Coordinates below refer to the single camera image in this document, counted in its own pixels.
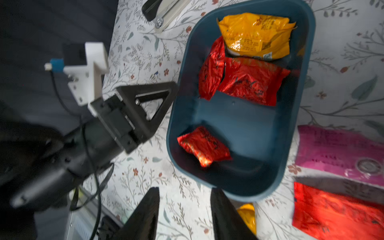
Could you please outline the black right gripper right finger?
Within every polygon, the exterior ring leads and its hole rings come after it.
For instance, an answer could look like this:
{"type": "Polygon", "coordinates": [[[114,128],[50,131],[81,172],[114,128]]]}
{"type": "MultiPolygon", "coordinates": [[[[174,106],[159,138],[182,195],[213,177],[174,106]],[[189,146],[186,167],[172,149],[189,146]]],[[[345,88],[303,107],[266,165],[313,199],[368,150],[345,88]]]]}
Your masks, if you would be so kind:
{"type": "Polygon", "coordinates": [[[258,239],[221,189],[212,188],[211,210],[215,240],[258,239]]]}

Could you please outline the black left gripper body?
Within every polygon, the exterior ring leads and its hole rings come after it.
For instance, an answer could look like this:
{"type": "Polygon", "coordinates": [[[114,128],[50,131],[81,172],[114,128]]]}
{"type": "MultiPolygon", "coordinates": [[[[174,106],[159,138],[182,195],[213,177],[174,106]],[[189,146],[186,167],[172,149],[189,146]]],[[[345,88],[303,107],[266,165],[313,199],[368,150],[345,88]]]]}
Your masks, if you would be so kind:
{"type": "Polygon", "coordinates": [[[117,145],[127,154],[139,146],[128,106],[117,95],[104,100],[102,97],[88,102],[91,114],[98,118],[117,145]]]}

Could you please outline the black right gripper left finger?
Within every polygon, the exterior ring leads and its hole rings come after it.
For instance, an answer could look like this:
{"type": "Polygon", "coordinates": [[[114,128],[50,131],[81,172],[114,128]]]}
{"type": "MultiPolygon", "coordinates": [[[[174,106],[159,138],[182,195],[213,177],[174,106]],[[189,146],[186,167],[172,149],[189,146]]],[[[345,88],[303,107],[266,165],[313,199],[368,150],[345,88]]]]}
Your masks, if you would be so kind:
{"type": "Polygon", "coordinates": [[[153,187],[145,194],[130,218],[112,237],[113,240],[155,240],[160,191],[153,187]]]}

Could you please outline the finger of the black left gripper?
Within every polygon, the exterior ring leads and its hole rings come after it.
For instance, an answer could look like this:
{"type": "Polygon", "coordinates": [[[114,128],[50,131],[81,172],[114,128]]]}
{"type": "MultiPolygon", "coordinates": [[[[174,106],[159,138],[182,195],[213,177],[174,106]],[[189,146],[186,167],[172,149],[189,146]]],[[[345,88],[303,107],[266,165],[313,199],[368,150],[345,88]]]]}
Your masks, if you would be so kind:
{"type": "Polygon", "coordinates": [[[116,88],[128,110],[128,119],[134,126],[136,140],[144,143],[151,139],[176,99],[175,82],[131,85],[116,88]]]}

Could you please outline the teal plastic storage box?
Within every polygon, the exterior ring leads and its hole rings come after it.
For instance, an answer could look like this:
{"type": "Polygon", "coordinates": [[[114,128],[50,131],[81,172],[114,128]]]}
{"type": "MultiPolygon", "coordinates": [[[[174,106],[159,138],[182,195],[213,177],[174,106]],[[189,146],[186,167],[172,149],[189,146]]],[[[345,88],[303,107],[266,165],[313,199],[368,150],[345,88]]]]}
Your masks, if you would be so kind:
{"type": "Polygon", "coordinates": [[[187,42],[167,132],[168,153],[179,171],[199,184],[222,189],[239,202],[259,201],[279,186],[296,128],[315,29],[315,16],[304,1],[246,1],[217,8],[198,21],[187,42]],[[199,96],[199,71],[221,35],[216,21],[242,13],[287,17],[297,24],[290,54],[276,61],[291,73],[283,80],[274,107],[221,92],[209,101],[199,96]],[[230,161],[202,168],[195,156],[182,149],[177,137],[199,126],[229,148],[230,161]]]}

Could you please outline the pink tea bag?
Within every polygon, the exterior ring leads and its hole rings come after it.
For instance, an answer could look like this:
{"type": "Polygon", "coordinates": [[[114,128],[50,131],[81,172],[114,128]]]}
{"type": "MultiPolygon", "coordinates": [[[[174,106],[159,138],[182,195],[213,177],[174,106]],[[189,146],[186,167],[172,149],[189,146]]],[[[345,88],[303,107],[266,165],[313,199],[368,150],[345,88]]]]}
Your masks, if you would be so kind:
{"type": "Polygon", "coordinates": [[[344,130],[298,126],[296,165],[384,185],[384,144],[344,130]]]}

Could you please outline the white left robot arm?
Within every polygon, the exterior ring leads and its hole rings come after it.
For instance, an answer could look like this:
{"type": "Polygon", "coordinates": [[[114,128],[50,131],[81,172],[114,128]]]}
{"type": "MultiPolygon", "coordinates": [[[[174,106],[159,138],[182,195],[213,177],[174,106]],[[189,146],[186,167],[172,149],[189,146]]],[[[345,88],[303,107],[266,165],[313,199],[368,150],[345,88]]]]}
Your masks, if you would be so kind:
{"type": "Polygon", "coordinates": [[[175,82],[118,87],[92,102],[96,118],[66,136],[2,111],[1,239],[36,239],[35,213],[63,203],[113,158],[150,140],[177,93],[175,82]]]}

